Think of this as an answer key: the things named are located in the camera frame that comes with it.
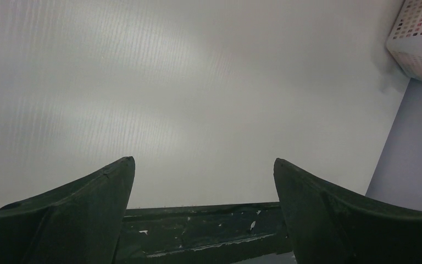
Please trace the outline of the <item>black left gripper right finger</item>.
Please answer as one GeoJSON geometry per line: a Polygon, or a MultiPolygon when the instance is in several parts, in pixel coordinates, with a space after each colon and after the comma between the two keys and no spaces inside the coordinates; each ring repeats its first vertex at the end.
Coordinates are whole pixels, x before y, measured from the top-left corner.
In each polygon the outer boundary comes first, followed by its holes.
{"type": "Polygon", "coordinates": [[[280,158],[274,181],[298,263],[422,263],[422,211],[357,194],[280,158]]]}

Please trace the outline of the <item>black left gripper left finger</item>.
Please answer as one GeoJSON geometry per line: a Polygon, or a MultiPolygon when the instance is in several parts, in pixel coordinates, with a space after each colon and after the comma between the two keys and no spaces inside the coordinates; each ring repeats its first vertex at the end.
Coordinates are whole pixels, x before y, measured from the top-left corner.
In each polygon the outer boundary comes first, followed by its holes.
{"type": "Polygon", "coordinates": [[[0,208],[0,263],[112,263],[135,177],[123,157],[0,208]]]}

